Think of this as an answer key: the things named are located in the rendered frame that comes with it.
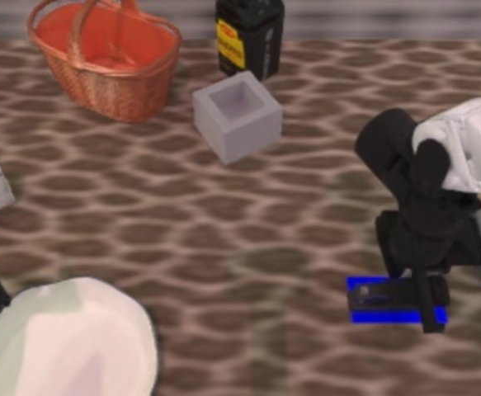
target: red wicker basket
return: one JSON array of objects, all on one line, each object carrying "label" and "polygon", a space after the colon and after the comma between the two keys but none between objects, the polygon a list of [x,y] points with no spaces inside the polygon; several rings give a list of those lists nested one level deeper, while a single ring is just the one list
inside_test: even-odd
[{"label": "red wicker basket", "polygon": [[143,122],[167,103],[182,42],[169,21],[135,0],[85,0],[44,16],[31,12],[29,36],[62,88],[80,106],[124,122]]}]

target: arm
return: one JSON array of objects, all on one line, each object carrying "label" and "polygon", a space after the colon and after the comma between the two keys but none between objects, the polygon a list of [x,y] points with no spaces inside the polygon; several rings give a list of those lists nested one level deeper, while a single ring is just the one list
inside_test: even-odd
[{"label": "arm", "polygon": [[425,195],[433,196],[441,189],[450,167],[447,150],[434,139],[420,143],[409,171],[415,187]]}]

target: yellow label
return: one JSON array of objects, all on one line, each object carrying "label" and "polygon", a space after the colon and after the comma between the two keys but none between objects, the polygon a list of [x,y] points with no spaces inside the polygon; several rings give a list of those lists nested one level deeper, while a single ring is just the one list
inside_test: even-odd
[{"label": "yellow label", "polygon": [[243,42],[238,37],[236,29],[219,19],[216,24],[216,38],[218,51],[239,68],[246,68]]}]

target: brown patterned surface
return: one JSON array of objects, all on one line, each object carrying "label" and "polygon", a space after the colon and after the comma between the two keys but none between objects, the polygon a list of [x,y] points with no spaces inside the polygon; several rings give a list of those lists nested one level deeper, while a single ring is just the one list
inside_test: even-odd
[{"label": "brown patterned surface", "polygon": [[0,42],[8,289],[95,276],[128,291],[158,325],[161,396],[481,395],[472,274],[450,276],[444,336],[352,326],[343,293],[382,271],[372,221],[392,205],[355,133],[388,106],[421,118],[481,95],[481,42],[286,43],[267,84],[285,137],[231,167],[191,127],[190,92],[219,78],[213,45],[187,42],[172,105],[122,125],[71,103],[26,42]]}]

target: hollow opening of block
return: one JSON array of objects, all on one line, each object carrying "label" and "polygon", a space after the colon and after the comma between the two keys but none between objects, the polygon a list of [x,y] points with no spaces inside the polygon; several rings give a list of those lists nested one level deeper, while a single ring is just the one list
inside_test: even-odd
[{"label": "hollow opening of block", "polygon": [[230,121],[237,120],[260,109],[262,99],[244,81],[230,85],[210,95],[211,101],[222,115]]}]

